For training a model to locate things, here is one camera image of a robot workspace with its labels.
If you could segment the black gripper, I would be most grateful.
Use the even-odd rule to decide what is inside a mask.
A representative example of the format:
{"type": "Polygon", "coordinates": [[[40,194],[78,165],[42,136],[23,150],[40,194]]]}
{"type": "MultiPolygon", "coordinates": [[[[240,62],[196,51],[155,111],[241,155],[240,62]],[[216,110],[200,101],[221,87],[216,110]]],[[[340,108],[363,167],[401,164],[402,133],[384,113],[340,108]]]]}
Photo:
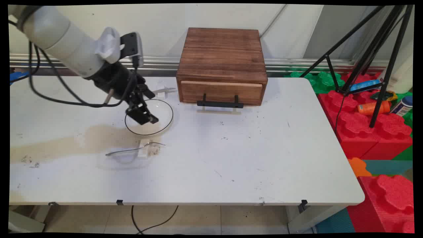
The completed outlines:
{"type": "Polygon", "coordinates": [[[106,93],[114,89],[112,97],[128,103],[126,115],[138,124],[159,122],[157,115],[154,114],[157,108],[155,103],[158,101],[152,99],[155,94],[148,88],[145,78],[138,72],[127,69],[119,62],[104,63],[100,71],[87,77],[87,80],[92,80],[96,87],[106,93]]]}

